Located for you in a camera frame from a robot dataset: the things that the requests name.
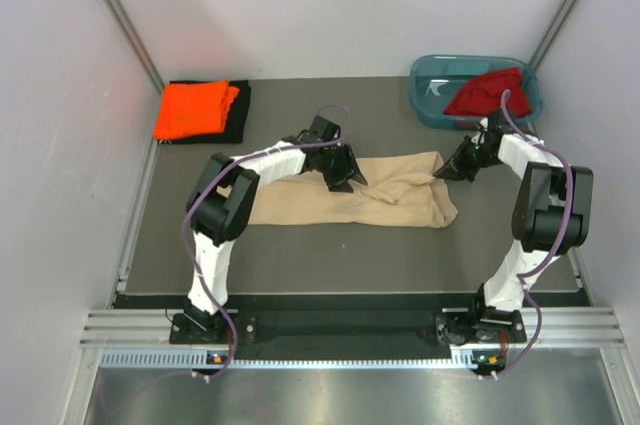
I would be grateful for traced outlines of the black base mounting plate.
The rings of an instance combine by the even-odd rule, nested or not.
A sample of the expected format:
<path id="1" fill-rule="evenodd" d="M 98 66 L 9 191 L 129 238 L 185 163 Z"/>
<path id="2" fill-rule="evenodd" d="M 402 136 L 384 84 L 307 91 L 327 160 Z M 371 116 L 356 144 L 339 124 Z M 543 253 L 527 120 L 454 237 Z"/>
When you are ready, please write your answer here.
<path id="1" fill-rule="evenodd" d="M 116 296 L 120 310 L 174 310 L 173 345 L 235 345 L 239 360 L 394 360 L 448 356 L 452 346 L 523 344 L 520 312 L 471 293 L 233 294 L 207 318 L 183 295 Z"/>

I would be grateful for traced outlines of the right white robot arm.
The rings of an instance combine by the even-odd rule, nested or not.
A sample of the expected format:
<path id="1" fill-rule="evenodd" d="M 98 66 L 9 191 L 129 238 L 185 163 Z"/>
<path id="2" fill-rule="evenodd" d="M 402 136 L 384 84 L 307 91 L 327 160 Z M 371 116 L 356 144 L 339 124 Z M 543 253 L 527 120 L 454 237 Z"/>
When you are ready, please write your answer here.
<path id="1" fill-rule="evenodd" d="M 475 180 L 483 168 L 504 164 L 519 178 L 511 218 L 513 243 L 495 274 L 481 284 L 466 312 L 446 312 L 438 329 L 456 345 L 524 340 L 520 310 L 529 290 L 558 257 L 582 245 L 589 230 L 594 176 L 570 166 L 536 137 L 513 129 L 495 110 L 481 121 L 435 173 L 450 181 Z"/>

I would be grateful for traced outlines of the beige t shirt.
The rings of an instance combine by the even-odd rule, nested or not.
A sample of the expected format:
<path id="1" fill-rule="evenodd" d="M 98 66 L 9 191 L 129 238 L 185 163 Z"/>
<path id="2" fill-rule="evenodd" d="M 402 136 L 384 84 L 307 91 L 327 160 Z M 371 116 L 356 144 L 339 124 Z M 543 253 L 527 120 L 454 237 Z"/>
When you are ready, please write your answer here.
<path id="1" fill-rule="evenodd" d="M 249 223 L 445 228 L 458 210 L 446 183 L 434 176 L 443 164 L 435 151 L 362 158 L 368 184 L 354 185 L 351 193 L 329 191 L 318 172 L 290 176 L 258 190 Z"/>

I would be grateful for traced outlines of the orange folded t shirt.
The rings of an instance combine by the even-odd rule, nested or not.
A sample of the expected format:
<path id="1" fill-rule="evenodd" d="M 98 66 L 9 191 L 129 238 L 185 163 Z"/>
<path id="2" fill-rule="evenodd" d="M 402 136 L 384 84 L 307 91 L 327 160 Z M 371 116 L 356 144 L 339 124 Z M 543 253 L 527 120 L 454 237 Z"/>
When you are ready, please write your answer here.
<path id="1" fill-rule="evenodd" d="M 153 138 L 162 143 L 220 138 L 229 128 L 241 88 L 229 80 L 169 83 L 163 92 Z"/>

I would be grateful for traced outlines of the aluminium frame rail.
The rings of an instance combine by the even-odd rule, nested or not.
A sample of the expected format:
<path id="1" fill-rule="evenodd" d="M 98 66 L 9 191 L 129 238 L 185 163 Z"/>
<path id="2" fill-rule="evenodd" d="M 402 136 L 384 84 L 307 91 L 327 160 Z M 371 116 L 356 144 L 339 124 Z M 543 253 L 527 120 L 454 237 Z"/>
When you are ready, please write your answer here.
<path id="1" fill-rule="evenodd" d="M 602 348 L 625 344 L 612 310 L 606 308 L 531 308 L 516 327 L 525 342 L 543 348 Z M 104 310 L 89 313 L 80 344 L 84 347 L 152 348 L 168 346 L 175 325 L 159 310 Z M 437 334 L 428 311 L 376 311 L 368 320 L 362 310 L 249 312 L 236 319 L 232 340 L 253 344 L 271 336 L 373 337 L 416 332 Z"/>

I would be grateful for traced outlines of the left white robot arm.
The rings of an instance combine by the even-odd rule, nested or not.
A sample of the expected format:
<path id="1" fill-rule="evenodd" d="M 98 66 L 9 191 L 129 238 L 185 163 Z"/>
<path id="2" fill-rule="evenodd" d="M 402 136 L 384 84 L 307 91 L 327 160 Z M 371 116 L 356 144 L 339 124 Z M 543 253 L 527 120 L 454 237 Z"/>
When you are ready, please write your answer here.
<path id="1" fill-rule="evenodd" d="M 354 183 L 365 185 L 350 145 L 341 128 L 317 115 L 297 135 L 249 155 L 211 156 L 186 206 L 181 238 L 193 266 L 184 317 L 205 341 L 226 332 L 223 305 L 228 300 L 227 274 L 236 240 L 249 224 L 257 193 L 278 180 L 318 172 L 331 192 L 351 193 Z"/>

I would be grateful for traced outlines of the teal plastic basket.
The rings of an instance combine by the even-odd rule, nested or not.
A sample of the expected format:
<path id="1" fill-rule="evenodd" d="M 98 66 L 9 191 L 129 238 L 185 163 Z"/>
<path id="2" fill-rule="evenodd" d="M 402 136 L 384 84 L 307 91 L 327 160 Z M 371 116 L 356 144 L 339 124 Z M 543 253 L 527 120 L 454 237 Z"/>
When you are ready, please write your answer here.
<path id="1" fill-rule="evenodd" d="M 516 117 L 520 126 L 534 122 L 543 110 L 535 72 L 524 62 L 508 58 L 477 55 L 427 55 L 417 59 L 410 69 L 409 100 L 419 120 L 437 129 L 473 129 L 484 117 L 445 115 L 444 110 L 457 92 L 472 78 L 501 69 L 516 67 L 522 72 L 521 87 L 532 112 Z"/>

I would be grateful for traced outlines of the black folded t shirt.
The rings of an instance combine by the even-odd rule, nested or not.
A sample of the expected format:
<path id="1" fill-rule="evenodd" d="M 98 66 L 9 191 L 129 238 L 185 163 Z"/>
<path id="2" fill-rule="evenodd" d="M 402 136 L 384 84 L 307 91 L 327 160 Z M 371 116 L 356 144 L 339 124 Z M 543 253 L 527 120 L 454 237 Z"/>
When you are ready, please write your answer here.
<path id="1" fill-rule="evenodd" d="M 170 83 L 200 83 L 200 82 L 214 82 L 214 81 L 173 81 Z M 212 138 L 202 142 L 187 142 L 187 143 L 163 143 L 163 144 L 240 144 L 244 140 L 244 132 L 246 121 L 249 115 L 249 108 L 251 103 L 251 85 L 248 80 L 236 80 L 230 81 L 232 85 L 236 85 L 241 88 L 241 93 L 234 104 L 233 111 L 231 112 L 231 123 L 229 128 L 220 138 Z"/>

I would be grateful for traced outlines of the red t shirt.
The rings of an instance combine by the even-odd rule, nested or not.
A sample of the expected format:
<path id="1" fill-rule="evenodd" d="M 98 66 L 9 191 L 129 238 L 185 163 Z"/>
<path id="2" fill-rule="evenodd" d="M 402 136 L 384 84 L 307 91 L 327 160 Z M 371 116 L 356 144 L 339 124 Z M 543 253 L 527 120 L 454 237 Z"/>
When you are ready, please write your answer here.
<path id="1" fill-rule="evenodd" d="M 502 93 L 511 92 L 507 107 L 523 118 L 532 112 L 529 99 L 521 87 L 522 72 L 512 67 L 491 71 L 469 80 L 445 108 L 445 115 L 486 117 L 501 105 Z"/>

